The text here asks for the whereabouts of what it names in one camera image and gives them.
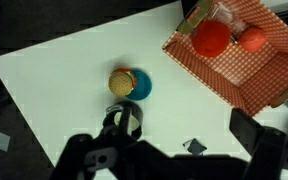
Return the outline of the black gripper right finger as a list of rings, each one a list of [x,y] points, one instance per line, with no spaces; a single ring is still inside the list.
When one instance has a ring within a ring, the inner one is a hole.
[[[251,156],[242,180],[280,180],[282,170],[288,170],[288,135],[238,108],[231,111],[229,129]]]

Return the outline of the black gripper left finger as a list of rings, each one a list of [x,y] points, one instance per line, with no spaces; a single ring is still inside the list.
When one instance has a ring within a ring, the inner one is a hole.
[[[98,137],[76,134],[69,138],[49,180],[93,180],[96,172],[114,168],[122,148],[138,139],[116,126],[104,127]]]

